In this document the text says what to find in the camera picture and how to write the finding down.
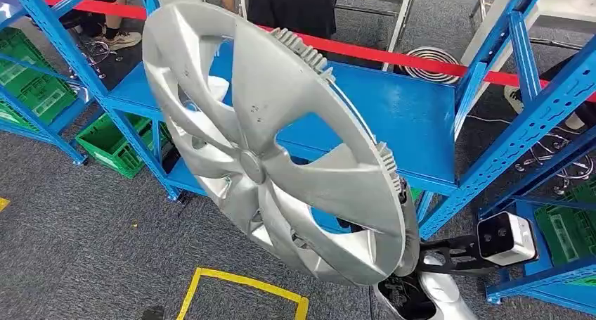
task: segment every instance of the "black shirt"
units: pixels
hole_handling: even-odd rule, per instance
[[[329,38],[335,33],[337,0],[248,0],[248,20]]]

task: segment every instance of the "yellow floor tape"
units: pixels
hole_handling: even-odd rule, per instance
[[[0,197],[0,211],[4,210],[4,208],[8,206],[9,203],[10,201],[8,199]]]
[[[279,295],[280,297],[283,297],[285,299],[297,302],[298,307],[296,308],[294,320],[306,320],[306,313],[309,311],[309,299],[307,297],[302,297],[296,293],[284,290],[283,288],[279,288],[277,286],[273,286],[262,281],[247,278],[245,276],[237,276],[232,273],[217,271],[214,269],[203,269],[200,267],[196,269],[195,275],[193,276],[193,280],[190,281],[188,292],[186,292],[186,296],[184,297],[182,307],[180,308],[180,312],[178,313],[178,317],[176,318],[176,320],[184,320],[184,316],[186,315],[186,312],[190,307],[190,302],[192,301],[193,296],[195,295],[197,285],[199,284],[199,279],[201,276],[211,276],[212,278],[231,281],[233,283],[241,283],[242,285],[248,285],[254,288],[258,288],[259,290],[264,290],[271,294]]]

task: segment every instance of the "gray carpet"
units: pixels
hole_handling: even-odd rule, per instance
[[[435,45],[459,56],[473,33],[464,24],[473,3],[414,0],[400,49]],[[368,16],[338,11],[336,39],[383,48],[387,19]],[[365,25],[354,28],[349,21]],[[36,44],[51,55],[35,31],[28,35],[37,38]],[[536,50],[540,68],[550,67],[569,53]],[[111,84],[138,58],[135,51],[122,55],[123,63],[109,61],[103,68]],[[54,64],[61,64],[60,59]],[[500,87],[489,88],[474,113],[514,116]],[[77,120],[67,134],[72,136],[88,116]],[[468,120],[457,143],[459,172],[504,128]],[[196,267],[252,277],[306,296],[309,319],[370,319],[366,288],[323,283],[288,269],[250,243],[206,198],[196,197],[186,204],[168,201],[147,169],[130,180],[95,162],[77,167],[53,146],[0,132],[0,174],[0,197],[11,200],[0,212],[2,319],[139,319],[146,307],[158,305],[165,307],[166,319],[175,319]],[[437,236],[472,232],[472,211],[518,177],[509,171],[499,178]],[[489,305],[479,279],[457,280],[480,319],[592,319],[525,297]],[[389,319],[376,303],[373,310],[375,319]],[[201,278],[186,318],[292,319],[293,311],[292,303],[272,295]]]

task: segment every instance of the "hubcap center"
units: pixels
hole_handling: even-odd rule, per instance
[[[240,153],[240,165],[252,181],[257,184],[265,182],[265,171],[261,160],[251,151],[244,150]]]

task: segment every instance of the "wheel cover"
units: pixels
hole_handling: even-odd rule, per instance
[[[224,37],[234,39],[233,107],[208,77]],[[324,281],[371,285],[393,272],[404,251],[393,155],[338,94],[316,50],[287,30],[268,34],[222,8],[181,2],[147,19],[143,62],[188,168],[251,240]],[[307,113],[343,143],[297,165],[276,134]],[[329,233],[313,206],[363,230]]]

